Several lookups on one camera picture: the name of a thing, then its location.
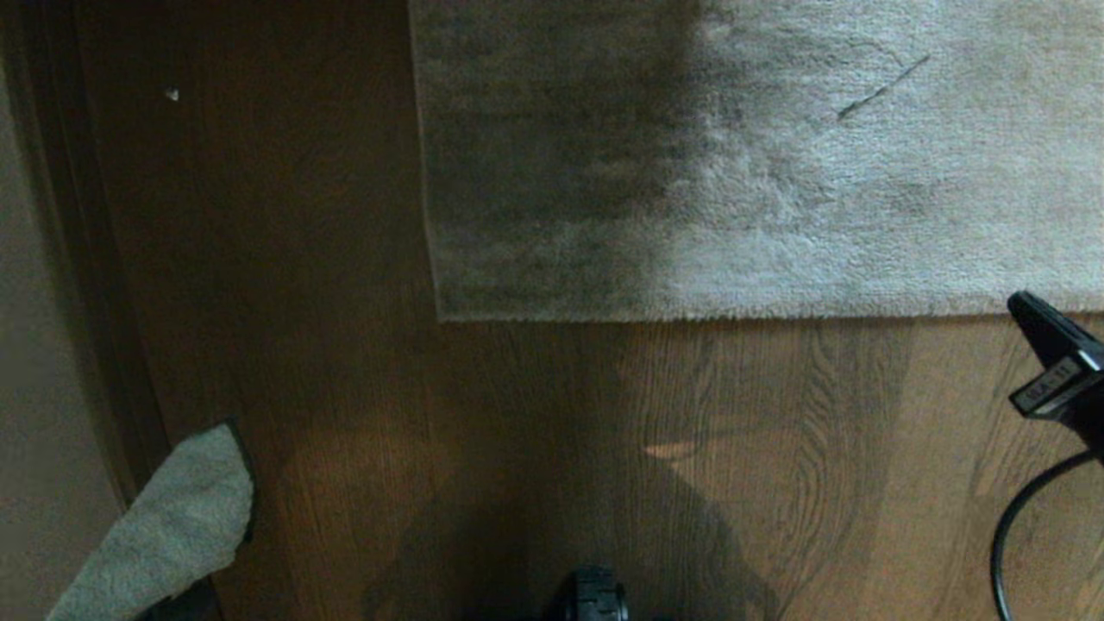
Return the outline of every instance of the wooden floor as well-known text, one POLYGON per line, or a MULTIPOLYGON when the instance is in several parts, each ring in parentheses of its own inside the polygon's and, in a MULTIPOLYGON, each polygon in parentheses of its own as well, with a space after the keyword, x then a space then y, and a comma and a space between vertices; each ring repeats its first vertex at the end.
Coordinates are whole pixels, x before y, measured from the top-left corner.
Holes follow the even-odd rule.
MULTIPOLYGON (((169 436, 255 460, 229 621, 508 621, 594 561, 635 619, 995 618, 1000 511, 1080 449, 1007 406, 1009 319, 442 326, 401 0, 77 18, 169 436)), ((1042 494, 1019 618, 1098 618, 1102 540, 1104 472, 1042 494)))

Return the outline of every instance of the black cable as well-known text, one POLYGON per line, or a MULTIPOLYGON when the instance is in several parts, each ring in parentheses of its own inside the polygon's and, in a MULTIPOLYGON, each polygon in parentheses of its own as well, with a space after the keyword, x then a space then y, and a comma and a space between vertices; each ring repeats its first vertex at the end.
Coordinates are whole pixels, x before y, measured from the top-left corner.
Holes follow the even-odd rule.
POLYGON ((1005 599, 1005 575, 1001 569, 1005 558, 1005 539, 1008 537, 1008 530, 1012 527, 1012 522, 1019 515, 1020 509, 1028 504, 1028 501, 1045 487, 1048 483, 1095 459, 1096 453, 1093 451, 1085 451, 1072 457, 1066 457, 1032 478, 1016 494, 1012 502, 1008 503, 1008 508, 1005 509, 1005 513, 1000 516, 1000 522, 997 523, 997 531, 992 535, 992 551, 989 555, 989 581, 992 583, 992 600, 997 604, 997 614, 1000 615, 1000 621, 1011 621, 1012 619, 1011 612, 1008 611, 1008 601, 1005 599))

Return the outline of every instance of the wall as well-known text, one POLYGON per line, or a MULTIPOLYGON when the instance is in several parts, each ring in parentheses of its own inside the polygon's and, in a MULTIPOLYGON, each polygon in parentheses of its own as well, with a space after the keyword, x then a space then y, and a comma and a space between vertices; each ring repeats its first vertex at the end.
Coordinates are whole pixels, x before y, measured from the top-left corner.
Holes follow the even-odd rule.
POLYGON ((118 517, 0 66, 0 620, 42 618, 118 517))

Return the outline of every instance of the wooden door frame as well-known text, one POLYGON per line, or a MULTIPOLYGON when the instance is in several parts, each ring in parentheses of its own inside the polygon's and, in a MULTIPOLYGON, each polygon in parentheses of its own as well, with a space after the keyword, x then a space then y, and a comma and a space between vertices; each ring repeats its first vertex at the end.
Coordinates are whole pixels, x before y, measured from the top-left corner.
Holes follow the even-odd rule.
POLYGON ((2 60, 67 327, 105 403, 93 427, 129 505, 169 442, 107 210, 74 1, 0 0, 2 60))

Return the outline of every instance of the rug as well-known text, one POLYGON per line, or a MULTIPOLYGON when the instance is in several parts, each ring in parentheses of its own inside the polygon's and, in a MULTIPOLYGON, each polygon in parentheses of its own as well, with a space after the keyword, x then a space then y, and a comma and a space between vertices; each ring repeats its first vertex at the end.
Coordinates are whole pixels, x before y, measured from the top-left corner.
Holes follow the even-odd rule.
POLYGON ((443 320, 1104 308, 1087 0, 413 0, 443 320))

